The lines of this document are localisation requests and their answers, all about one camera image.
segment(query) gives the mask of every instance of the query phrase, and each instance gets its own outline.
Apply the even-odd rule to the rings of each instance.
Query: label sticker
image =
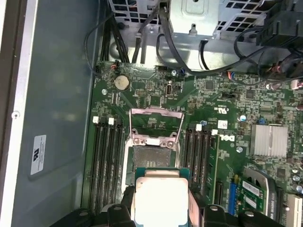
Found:
[[[242,186],[248,191],[254,193],[256,196],[260,196],[260,190],[258,188],[250,185],[249,183],[246,183],[245,181],[243,181]]]
[[[227,129],[228,121],[218,120],[218,129]]]
[[[245,201],[250,205],[250,206],[252,206],[253,208],[257,208],[257,204],[253,201],[253,200],[251,200],[250,198],[248,198],[248,197],[246,197],[245,198]]]
[[[31,175],[43,170],[45,143],[46,135],[35,136],[32,156],[32,168],[30,170]]]

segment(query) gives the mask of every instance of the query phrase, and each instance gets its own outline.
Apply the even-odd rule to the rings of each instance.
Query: screw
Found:
[[[140,140],[138,138],[134,139],[134,144],[139,144]]]
[[[175,77],[175,76],[177,75],[177,70],[172,70],[172,71],[170,72],[170,74],[171,74],[173,77]]]
[[[101,93],[102,93],[103,95],[106,95],[106,94],[107,94],[107,90],[106,90],[106,89],[102,89]]]
[[[213,211],[217,211],[218,208],[216,206],[210,206],[210,209],[213,210]]]
[[[11,114],[11,118],[12,118],[12,119],[17,119],[19,116],[20,116],[20,113],[19,113],[18,111],[14,111],[14,112]]]
[[[238,153],[241,153],[241,152],[243,151],[243,148],[242,148],[242,147],[237,147],[237,148],[236,148],[236,151],[237,151]]]
[[[297,175],[293,176],[293,181],[297,181],[297,182],[300,181],[300,177]]]
[[[251,211],[246,211],[245,214],[246,214],[248,217],[253,217],[253,216],[254,216],[254,213],[251,212]]]
[[[174,146],[174,142],[169,141],[167,143],[167,147],[172,148]]]

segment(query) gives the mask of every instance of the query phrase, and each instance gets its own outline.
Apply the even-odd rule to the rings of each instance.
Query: blue connector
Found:
[[[237,194],[237,185],[235,183],[231,183],[230,189],[229,189],[229,199],[228,199],[228,212],[231,215],[235,215],[236,194]]]

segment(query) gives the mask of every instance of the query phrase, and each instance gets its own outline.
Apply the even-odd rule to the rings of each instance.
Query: chipset heatsink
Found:
[[[255,124],[251,127],[250,154],[286,157],[287,141],[287,127]]]

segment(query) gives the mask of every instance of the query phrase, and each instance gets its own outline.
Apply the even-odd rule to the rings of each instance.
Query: motherboard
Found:
[[[97,65],[104,75],[93,84],[83,207],[99,213],[120,202],[136,168],[182,167],[208,204],[301,224],[292,206],[302,204],[303,91],[163,66]]]

